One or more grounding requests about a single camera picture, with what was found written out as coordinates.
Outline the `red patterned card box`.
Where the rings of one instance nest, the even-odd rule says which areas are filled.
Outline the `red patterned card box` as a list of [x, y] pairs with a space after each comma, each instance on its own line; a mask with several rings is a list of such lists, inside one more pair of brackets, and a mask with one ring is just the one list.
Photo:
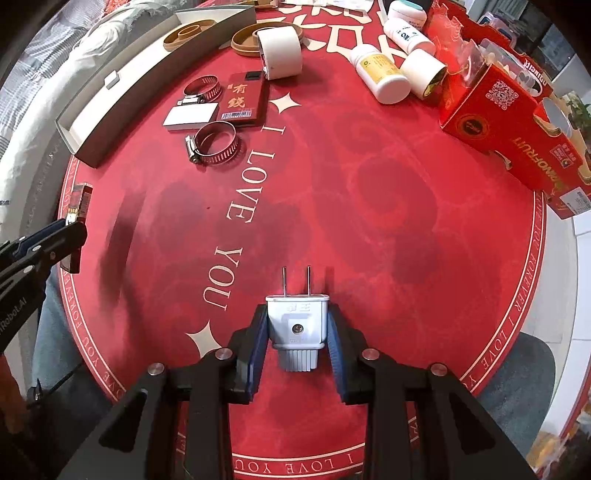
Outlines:
[[[88, 183], [76, 184], [71, 192], [68, 208], [65, 216], [67, 225], [74, 223], [86, 223], [90, 199], [93, 187]], [[82, 248], [79, 247], [70, 255], [60, 261], [60, 268], [71, 274], [80, 272]]]

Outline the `small white rectangular box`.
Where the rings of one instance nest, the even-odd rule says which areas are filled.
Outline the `small white rectangular box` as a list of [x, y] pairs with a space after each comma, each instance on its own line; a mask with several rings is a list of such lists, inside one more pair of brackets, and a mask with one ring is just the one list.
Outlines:
[[119, 75], [116, 70], [111, 71], [105, 78], [104, 78], [104, 87], [109, 90], [114, 85], [119, 82]]

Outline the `white tape roll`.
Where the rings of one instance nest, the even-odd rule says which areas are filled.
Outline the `white tape roll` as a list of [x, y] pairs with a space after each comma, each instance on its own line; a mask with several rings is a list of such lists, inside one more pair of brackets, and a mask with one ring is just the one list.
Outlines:
[[263, 62], [263, 73], [267, 80], [279, 80], [301, 74], [303, 70], [303, 54], [301, 42], [297, 38], [281, 37], [270, 44], [263, 45], [259, 53]]

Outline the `grey curved sofa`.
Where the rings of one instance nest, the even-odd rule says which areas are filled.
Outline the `grey curved sofa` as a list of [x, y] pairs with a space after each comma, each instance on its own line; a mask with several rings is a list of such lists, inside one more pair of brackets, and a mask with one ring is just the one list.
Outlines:
[[27, 45], [1, 88], [1, 238], [51, 221], [69, 162], [56, 119], [124, 47], [193, 1], [69, 1]]

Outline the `large shallow white tray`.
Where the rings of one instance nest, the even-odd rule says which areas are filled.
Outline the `large shallow white tray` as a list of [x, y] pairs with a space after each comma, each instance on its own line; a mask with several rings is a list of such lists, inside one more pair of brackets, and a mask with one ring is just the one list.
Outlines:
[[[162, 41], [180, 25], [203, 19], [216, 24], [172, 52]], [[78, 90], [56, 119], [56, 128], [71, 154], [96, 168], [121, 132], [143, 107], [177, 76], [256, 22], [249, 5], [221, 5], [179, 10], [123, 48]], [[111, 89], [104, 78], [113, 70], [119, 82]]]

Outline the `round red tablecloth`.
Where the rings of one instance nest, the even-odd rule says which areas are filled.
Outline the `round red tablecloth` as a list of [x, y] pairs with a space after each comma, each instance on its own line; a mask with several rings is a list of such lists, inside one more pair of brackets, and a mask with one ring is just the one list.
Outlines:
[[222, 167], [187, 161], [163, 127], [176, 90], [129, 121], [95, 116], [71, 175], [94, 186], [82, 271], [62, 281], [80, 351], [108, 398], [157, 360], [186, 365], [194, 336], [245, 327], [267, 293], [325, 290], [370, 346], [445, 362], [471, 388], [509, 348], [536, 274], [544, 208], [415, 99], [380, 105], [349, 65], [379, 44], [376, 13], [304, 7], [304, 71], [270, 87], [266, 121]]

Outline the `grey stool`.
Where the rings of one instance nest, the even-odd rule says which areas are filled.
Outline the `grey stool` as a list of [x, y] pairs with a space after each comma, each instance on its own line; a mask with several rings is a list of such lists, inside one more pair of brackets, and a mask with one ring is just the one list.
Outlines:
[[548, 345], [521, 333], [478, 395], [478, 401], [523, 456], [533, 446], [550, 408], [555, 375]]

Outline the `white flat card box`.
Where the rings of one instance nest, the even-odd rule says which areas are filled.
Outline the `white flat card box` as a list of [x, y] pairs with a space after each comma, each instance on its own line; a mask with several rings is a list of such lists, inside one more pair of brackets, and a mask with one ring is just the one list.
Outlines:
[[217, 103], [177, 105], [170, 109], [162, 126], [169, 131], [198, 130], [213, 121]]

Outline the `brown disc with hole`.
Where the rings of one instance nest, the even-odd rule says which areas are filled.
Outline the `brown disc with hole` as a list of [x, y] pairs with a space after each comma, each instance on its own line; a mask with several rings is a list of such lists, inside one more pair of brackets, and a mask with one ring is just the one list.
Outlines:
[[172, 52], [215, 24], [214, 19], [203, 19], [180, 25], [164, 37], [162, 46], [167, 52]]

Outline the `red phone case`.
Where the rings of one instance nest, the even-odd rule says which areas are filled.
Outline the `red phone case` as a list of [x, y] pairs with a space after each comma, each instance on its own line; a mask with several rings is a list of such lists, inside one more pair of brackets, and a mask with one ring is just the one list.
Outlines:
[[218, 102], [218, 121], [235, 127], [259, 125], [266, 114], [267, 81], [263, 71], [232, 73]]

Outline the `yellow label white bottle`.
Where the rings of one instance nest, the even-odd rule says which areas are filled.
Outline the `yellow label white bottle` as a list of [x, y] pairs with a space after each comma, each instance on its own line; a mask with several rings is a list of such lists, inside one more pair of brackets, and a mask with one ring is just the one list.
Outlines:
[[377, 102], [394, 105], [405, 100], [411, 84], [394, 62], [370, 44], [356, 45], [349, 54], [349, 62], [370, 89]]

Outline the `brown disc on table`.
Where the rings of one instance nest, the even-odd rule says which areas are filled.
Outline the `brown disc on table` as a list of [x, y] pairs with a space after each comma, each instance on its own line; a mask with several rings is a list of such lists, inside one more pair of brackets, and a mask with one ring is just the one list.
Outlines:
[[270, 44], [273, 40], [281, 37], [297, 38], [298, 42], [303, 41], [304, 30], [293, 23], [286, 21], [270, 21], [256, 23], [233, 34], [230, 46], [236, 54], [243, 57], [259, 57], [263, 45]]

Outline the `white tube container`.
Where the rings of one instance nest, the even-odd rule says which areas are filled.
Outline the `white tube container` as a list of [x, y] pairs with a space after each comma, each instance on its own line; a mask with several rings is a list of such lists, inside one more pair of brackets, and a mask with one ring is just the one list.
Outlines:
[[447, 66], [443, 62], [421, 49], [412, 51], [400, 70], [410, 81], [414, 95], [421, 100], [429, 97], [447, 74]]

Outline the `red fruit carton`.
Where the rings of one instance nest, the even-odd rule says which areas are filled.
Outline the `red fruit carton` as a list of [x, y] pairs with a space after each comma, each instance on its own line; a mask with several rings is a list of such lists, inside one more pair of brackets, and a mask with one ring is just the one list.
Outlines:
[[590, 152], [541, 69], [499, 31], [452, 1], [432, 3], [426, 26], [448, 67], [440, 103], [444, 131], [500, 157], [507, 170], [562, 219], [590, 209]]

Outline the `white teal lid jar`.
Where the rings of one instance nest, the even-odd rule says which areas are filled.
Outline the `white teal lid jar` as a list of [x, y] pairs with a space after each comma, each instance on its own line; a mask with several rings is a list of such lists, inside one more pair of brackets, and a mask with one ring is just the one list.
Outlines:
[[422, 30], [427, 22], [427, 12], [424, 8], [408, 0], [392, 1], [387, 9], [387, 15], [389, 19], [402, 19], [418, 30]]

